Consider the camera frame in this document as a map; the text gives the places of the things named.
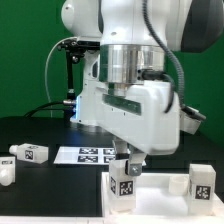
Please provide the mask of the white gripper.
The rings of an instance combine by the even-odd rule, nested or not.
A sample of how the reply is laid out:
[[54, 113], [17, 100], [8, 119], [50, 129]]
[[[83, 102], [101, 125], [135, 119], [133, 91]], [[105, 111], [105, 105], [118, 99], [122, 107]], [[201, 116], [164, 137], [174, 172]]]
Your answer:
[[132, 85], [125, 97], [109, 95], [103, 88], [96, 89], [96, 121], [118, 137], [112, 141], [115, 158], [127, 159], [127, 143], [132, 145], [125, 164], [128, 176], [141, 175], [146, 154], [173, 154], [179, 145], [179, 98], [174, 94], [172, 107], [165, 113], [169, 92], [170, 84], [161, 81]]

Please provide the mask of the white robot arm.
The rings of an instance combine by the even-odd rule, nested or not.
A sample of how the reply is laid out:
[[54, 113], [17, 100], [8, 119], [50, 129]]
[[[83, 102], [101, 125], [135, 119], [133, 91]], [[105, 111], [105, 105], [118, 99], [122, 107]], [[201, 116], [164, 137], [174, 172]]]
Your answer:
[[73, 122], [113, 134], [138, 176], [148, 155], [176, 151], [204, 116], [186, 105], [178, 51], [199, 53], [224, 31], [224, 0], [66, 0], [61, 11], [84, 59]]

